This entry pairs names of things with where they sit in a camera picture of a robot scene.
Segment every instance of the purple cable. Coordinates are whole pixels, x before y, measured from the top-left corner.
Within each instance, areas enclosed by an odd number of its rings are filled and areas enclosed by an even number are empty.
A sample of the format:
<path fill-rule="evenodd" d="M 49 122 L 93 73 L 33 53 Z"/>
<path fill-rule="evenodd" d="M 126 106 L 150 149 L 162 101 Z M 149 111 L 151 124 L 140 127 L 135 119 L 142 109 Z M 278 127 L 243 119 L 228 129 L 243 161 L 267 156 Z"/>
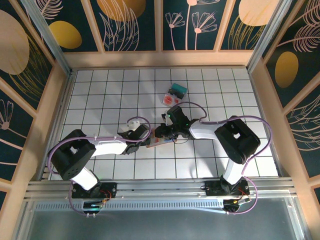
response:
<path fill-rule="evenodd" d="M 53 171 L 52 168 L 51 168 L 51 159 L 52 159 L 52 156 L 54 155 L 54 153 L 57 151 L 58 148 L 60 148 L 63 144 L 66 144 L 66 143 L 69 143 L 69 142 L 72 142 L 72 141 L 76 141 L 76 140 L 89 140 L 89 141 L 114 141 L 115 139 L 117 140 L 120 140 L 120 141 L 123 141 L 123 142 L 130 142 L 130 143 L 139 143 L 139 142 L 143 142 L 145 141 L 151 134 L 152 132 L 152 129 L 151 129 L 151 124 L 150 122 L 142 117 L 142 116 L 135 116 L 135 117 L 132 117 L 130 118 L 127 123 L 132 120 L 132 119 L 142 119 L 142 120 L 145 120 L 146 123 L 148 124 L 148 127 L 149 127 L 149 132 L 148 134 L 144 137 L 144 138 L 141 138 L 139 140 L 131 140 L 131 139 L 125 139 L 123 137 L 115 137 L 115 136 L 106 136 L 106 137 L 94 137 L 94 136 L 77 136 L 77 137 L 72 137 L 72 138 L 68 138 L 66 140 L 63 140 L 61 142 L 59 142 L 57 145 L 54 146 L 54 148 L 51 150 L 49 156 L 48 156 L 48 160 L 47 160 L 47 167 L 48 167 L 48 170 L 51 174 L 59 174 L 58 172 L 56 171 Z"/>
<path fill-rule="evenodd" d="M 222 121 L 206 121 L 206 122 L 202 122 L 202 119 L 205 119 L 208 114 L 207 114 L 207 111 L 202 107 L 200 106 L 199 104 L 197 103 L 194 103 L 194 102 L 191 102 L 191 101 L 182 101 L 178 104 L 176 104 L 175 106 L 178 106 L 178 105 L 181 105 L 181 104 L 193 104 L 193 105 L 196 105 L 198 106 L 199 108 L 201 108 L 204 112 L 204 115 L 203 117 L 200 117 L 199 118 L 199 122 L 204 124 L 204 125 L 218 125 L 218 124 L 225 124 L 227 122 L 230 122 L 230 121 L 233 121 L 233 120 L 237 120 L 237 119 L 244 119 L 244 118 L 251 118 L 251 119 L 256 119 L 256 120 L 259 120 L 260 122 L 262 122 L 263 124 L 265 124 L 267 126 L 267 128 L 269 129 L 269 139 L 268 139 L 268 142 L 267 144 L 264 146 L 264 148 L 262 148 L 260 151 L 258 151 L 256 154 L 252 155 L 251 157 L 249 157 L 249 159 L 246 161 L 244 167 L 243 167 L 243 170 L 241 172 L 241 175 L 247 180 L 249 181 L 253 187 L 254 187 L 254 190 L 255 190 L 255 200 L 254 200 L 254 203 L 253 205 L 245 210 L 245 211 L 240 211 L 240 212 L 233 212 L 232 214 L 233 215 L 240 215 L 240 214 L 245 214 L 245 213 L 248 213 L 249 211 L 251 211 L 257 204 L 258 202 L 258 189 L 257 189 L 257 186 L 255 185 L 255 183 L 248 177 L 244 176 L 244 173 L 245 173 L 245 170 L 246 168 L 248 167 L 248 164 L 249 162 L 254 159 L 256 156 L 258 156 L 259 154 L 261 154 L 266 148 L 268 148 L 271 144 L 271 140 L 272 140 L 272 137 L 273 137 L 273 132 L 272 132 L 272 128 L 271 126 L 269 125 L 269 123 L 267 121 L 265 121 L 264 119 L 262 119 L 261 117 L 258 117 L 258 116 L 252 116 L 252 115 L 244 115 L 244 116 L 234 116 L 234 117 L 230 117 L 229 119 L 226 119 L 226 120 L 222 120 Z"/>

